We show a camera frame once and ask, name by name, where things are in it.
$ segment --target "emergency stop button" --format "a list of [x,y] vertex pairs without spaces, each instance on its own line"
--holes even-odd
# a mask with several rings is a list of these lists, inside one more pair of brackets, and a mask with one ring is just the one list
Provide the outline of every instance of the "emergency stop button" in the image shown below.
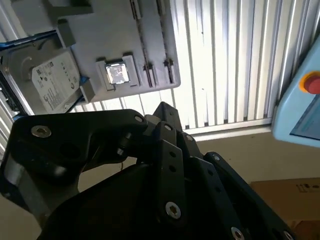
[[304,89],[310,94],[320,94],[320,75],[307,78],[304,82]]
[[320,94],[320,71],[312,71],[304,75],[299,88],[304,93]]

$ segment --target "red button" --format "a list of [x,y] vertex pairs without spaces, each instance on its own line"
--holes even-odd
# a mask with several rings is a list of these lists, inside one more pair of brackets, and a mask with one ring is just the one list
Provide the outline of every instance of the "red button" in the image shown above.
[[320,76],[310,76],[305,80],[304,89],[310,94],[320,94]]

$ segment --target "hard drive label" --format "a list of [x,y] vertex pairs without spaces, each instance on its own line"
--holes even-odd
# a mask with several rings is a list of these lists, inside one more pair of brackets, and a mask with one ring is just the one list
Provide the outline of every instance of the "hard drive label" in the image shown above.
[[48,113],[54,114],[79,88],[80,74],[69,52],[33,68],[32,82]]

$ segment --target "floor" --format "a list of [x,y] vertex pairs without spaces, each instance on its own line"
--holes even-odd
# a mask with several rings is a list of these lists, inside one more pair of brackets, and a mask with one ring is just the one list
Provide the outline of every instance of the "floor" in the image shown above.
[[[215,151],[248,182],[320,177],[320,149],[276,141],[270,133],[199,142],[202,153]],[[129,159],[124,167],[133,164]],[[105,165],[83,173],[83,191],[121,169]],[[40,228],[34,218],[4,198],[0,198],[0,239],[35,240]]]

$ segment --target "corrugated metal wall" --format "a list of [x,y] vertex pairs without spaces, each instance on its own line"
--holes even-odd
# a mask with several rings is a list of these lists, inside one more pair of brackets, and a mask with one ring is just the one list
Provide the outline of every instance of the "corrugated metal wall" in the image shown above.
[[[0,1],[0,40],[6,41],[25,34],[8,2]],[[183,128],[198,140],[267,131],[259,126],[271,123],[277,101],[318,35],[320,1],[170,4],[181,86],[79,105],[74,112],[128,108],[145,115],[165,101],[178,109]],[[4,147],[11,127],[5,112],[0,112]]]

